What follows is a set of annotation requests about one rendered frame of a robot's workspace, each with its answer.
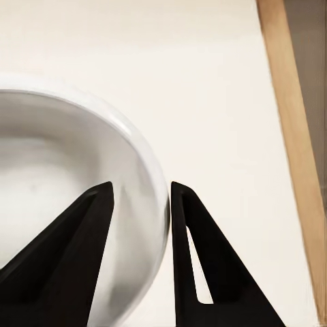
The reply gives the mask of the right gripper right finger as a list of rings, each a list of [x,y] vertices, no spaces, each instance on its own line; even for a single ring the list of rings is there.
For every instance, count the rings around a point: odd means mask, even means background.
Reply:
[[[176,327],[285,327],[197,193],[171,183]],[[198,300],[187,227],[213,304]]]

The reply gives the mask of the coffee cup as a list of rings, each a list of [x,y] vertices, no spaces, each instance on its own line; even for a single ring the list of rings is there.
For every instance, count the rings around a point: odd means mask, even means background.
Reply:
[[[121,327],[150,290],[170,231],[165,175],[112,104],[57,78],[0,71],[0,270],[108,181],[114,210],[87,327]]]

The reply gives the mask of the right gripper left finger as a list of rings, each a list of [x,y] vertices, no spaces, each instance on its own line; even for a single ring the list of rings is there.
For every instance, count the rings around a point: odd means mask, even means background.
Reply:
[[[0,327],[87,327],[113,210],[89,188],[0,270]]]

